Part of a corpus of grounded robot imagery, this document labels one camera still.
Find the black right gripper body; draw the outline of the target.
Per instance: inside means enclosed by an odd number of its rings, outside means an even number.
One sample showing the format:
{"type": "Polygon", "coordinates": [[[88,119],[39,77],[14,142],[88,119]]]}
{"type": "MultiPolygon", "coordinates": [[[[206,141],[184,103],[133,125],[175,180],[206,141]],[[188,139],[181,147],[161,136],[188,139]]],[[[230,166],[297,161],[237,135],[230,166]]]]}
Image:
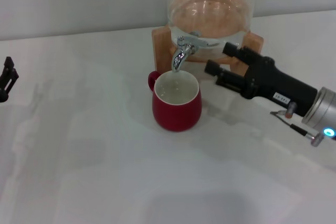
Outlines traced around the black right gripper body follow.
{"type": "Polygon", "coordinates": [[[250,62],[244,75],[245,86],[240,94],[246,99],[263,97],[288,108],[297,105],[295,113],[305,116],[317,96],[317,89],[278,70],[270,57],[259,57],[250,62]]]}

